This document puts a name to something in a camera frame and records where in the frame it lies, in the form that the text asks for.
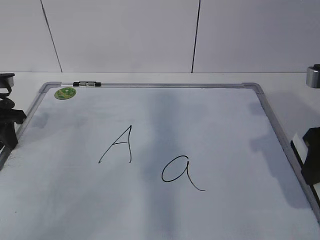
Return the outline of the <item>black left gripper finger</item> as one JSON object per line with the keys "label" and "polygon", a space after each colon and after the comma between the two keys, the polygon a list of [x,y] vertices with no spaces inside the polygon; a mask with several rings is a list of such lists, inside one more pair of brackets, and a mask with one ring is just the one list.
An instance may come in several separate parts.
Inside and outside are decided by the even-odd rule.
{"label": "black left gripper finger", "polygon": [[307,156],[301,174],[311,186],[320,182],[320,128],[310,128],[302,139],[307,146]]}

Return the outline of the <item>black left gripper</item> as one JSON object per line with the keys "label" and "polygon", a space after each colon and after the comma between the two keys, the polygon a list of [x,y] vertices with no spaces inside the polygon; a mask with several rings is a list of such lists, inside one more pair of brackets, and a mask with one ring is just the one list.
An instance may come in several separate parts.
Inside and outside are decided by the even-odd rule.
{"label": "black left gripper", "polygon": [[15,103],[7,98],[0,99],[0,148],[13,150],[18,139],[15,131],[15,124],[21,125],[27,118],[23,110],[14,109]]}

